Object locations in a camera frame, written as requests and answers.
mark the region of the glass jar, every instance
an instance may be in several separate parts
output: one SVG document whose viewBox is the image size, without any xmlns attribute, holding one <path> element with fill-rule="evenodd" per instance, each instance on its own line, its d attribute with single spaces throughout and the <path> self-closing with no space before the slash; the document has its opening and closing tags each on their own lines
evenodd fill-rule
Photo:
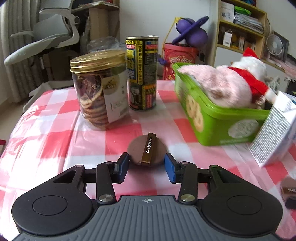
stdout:
<svg viewBox="0 0 296 241">
<path fill-rule="evenodd" d="M 128 113 L 125 52 L 106 50 L 70 61 L 82 116 L 105 130 Z"/>
</svg>

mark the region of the yellow and black can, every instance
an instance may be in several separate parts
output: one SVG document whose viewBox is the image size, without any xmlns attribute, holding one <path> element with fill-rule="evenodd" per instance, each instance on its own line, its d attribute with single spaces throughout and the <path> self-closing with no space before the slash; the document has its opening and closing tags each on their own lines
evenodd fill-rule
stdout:
<svg viewBox="0 0 296 241">
<path fill-rule="evenodd" d="M 156 105 L 157 36 L 126 37 L 129 106 L 148 110 Z"/>
</svg>

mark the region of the white box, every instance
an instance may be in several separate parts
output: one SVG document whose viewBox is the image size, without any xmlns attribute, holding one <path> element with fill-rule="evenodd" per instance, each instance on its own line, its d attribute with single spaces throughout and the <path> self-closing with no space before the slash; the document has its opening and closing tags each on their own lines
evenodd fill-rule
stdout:
<svg viewBox="0 0 296 241">
<path fill-rule="evenodd" d="M 220 4 L 220 19 L 228 21 L 233 23 L 234 19 L 234 5 L 227 3 L 227 2 L 221 2 Z"/>
<path fill-rule="evenodd" d="M 231 44 L 231 38 L 232 38 L 232 34 L 231 33 L 224 33 L 224 38 L 223 38 L 223 45 L 230 47 Z"/>
<path fill-rule="evenodd" d="M 240 36 L 239 37 L 239 50 L 244 49 L 244 37 Z"/>
<path fill-rule="evenodd" d="M 248 41 L 245 41 L 244 42 L 244 51 L 247 49 L 247 48 L 250 48 L 251 50 L 255 50 L 255 44 L 254 43 L 249 43 Z"/>
<path fill-rule="evenodd" d="M 279 91 L 275 103 L 249 146 L 260 167 L 280 160 L 296 138 L 296 97 Z"/>
</svg>

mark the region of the red and white checkered tablecloth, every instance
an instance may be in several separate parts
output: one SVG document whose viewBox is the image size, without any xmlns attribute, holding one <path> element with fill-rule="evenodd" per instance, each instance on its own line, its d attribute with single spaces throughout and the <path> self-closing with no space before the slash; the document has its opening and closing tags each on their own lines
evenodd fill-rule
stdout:
<svg viewBox="0 0 296 241">
<path fill-rule="evenodd" d="M 157 106 L 147 112 L 130 110 L 114 129 L 94 131 L 80 114 L 75 90 L 44 93 L 21 117 L 0 159 L 0 233 L 12 240 L 18 231 L 11 216 L 13 202 L 26 191 L 75 164 L 94 168 L 116 161 L 137 136 L 155 133 L 174 158 L 195 163 L 199 168 L 216 164 L 268 191 L 283 204 L 280 181 L 296 179 L 296 147 L 274 164 L 259 168 L 245 144 L 205 147 L 197 142 L 170 81 L 158 81 Z M 177 195 L 180 185 L 171 184 L 164 167 L 131 168 L 122 184 L 114 184 L 120 195 Z M 199 198 L 206 194 L 199 184 Z M 95 197 L 95 184 L 86 194 Z M 296 235 L 296 210 L 287 210 L 277 230 L 281 237 Z"/>
</svg>

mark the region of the wooden shelf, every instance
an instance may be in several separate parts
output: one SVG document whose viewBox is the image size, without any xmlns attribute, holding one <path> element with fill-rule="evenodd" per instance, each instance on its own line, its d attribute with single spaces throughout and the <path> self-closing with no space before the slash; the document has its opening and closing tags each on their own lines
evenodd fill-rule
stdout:
<svg viewBox="0 0 296 241">
<path fill-rule="evenodd" d="M 266 14 L 266 12 L 262 11 L 261 9 L 256 8 L 255 6 L 245 3 L 241 0 L 221 0 L 221 1 L 231 3 L 234 6 L 245 8 L 245 9 L 251 11 L 251 14 L 253 14 L 253 15 L 265 15 Z"/>
<path fill-rule="evenodd" d="M 263 34 L 260 34 L 260 33 L 257 33 L 249 28 L 246 28 L 246 27 L 243 27 L 241 25 L 238 25 L 236 23 L 231 23 L 231 22 L 228 22 L 228 21 L 225 21 L 225 20 L 220 20 L 220 24 L 224 24 L 224 25 L 228 25 L 230 27 L 233 27 L 233 28 L 236 28 L 238 30 L 241 30 L 241 31 L 244 31 L 244 32 L 247 32 L 248 34 L 252 34 L 253 36 L 256 36 L 256 37 L 259 37 L 259 38 L 263 38 L 264 35 Z"/>
<path fill-rule="evenodd" d="M 271 63 L 271 62 L 268 62 L 268 61 L 265 60 L 265 59 L 261 59 L 261 61 L 262 61 L 263 63 L 265 63 L 265 64 L 268 64 L 268 65 L 270 65 L 270 66 L 272 66 L 272 67 L 274 67 L 274 68 L 276 68 L 276 69 L 282 71 L 282 72 L 285 72 L 285 70 L 284 70 L 283 68 L 277 66 L 276 64 L 273 64 L 273 63 Z"/>
<path fill-rule="evenodd" d="M 112 3 L 108 3 L 105 1 L 99 1 L 99 2 L 92 2 L 92 3 L 83 4 L 79 8 L 71 9 L 71 12 L 75 13 L 75 12 L 82 11 L 82 10 L 88 9 L 88 8 L 99 8 L 99 9 L 104 9 L 104 10 L 107 10 L 110 12 L 119 10 L 119 7 L 112 4 Z"/>
<path fill-rule="evenodd" d="M 228 50 L 231 50 L 231 51 L 234 51 L 234 52 L 238 52 L 238 53 L 241 53 L 241 54 L 243 53 L 242 50 L 235 49 L 235 48 L 230 48 L 230 47 L 227 47 L 227 46 L 224 46 L 224 45 L 221 45 L 221 44 L 217 44 L 217 47 L 228 49 Z"/>
</svg>

